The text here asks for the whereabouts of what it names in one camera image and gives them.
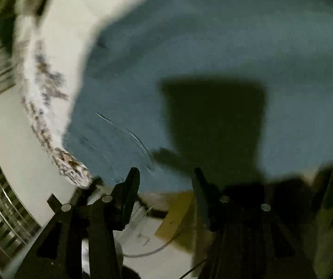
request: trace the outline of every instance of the blue fabric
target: blue fabric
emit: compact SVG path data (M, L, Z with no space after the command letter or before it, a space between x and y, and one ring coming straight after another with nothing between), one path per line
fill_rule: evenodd
M64 147L142 192L332 160L333 1L147 0L100 32Z

